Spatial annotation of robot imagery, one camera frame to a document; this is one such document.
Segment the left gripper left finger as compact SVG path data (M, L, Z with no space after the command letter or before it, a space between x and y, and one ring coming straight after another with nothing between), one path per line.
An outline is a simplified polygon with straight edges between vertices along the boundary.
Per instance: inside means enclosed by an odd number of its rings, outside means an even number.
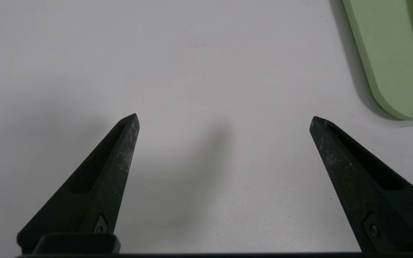
M22 253L118 253L114 235L139 134L134 113L116 123L17 235Z

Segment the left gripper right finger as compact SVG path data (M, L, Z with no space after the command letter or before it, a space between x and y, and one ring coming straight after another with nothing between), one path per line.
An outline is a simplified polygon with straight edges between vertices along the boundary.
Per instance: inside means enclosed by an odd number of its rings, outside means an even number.
M362 252L413 253L413 185L331 121L309 131Z

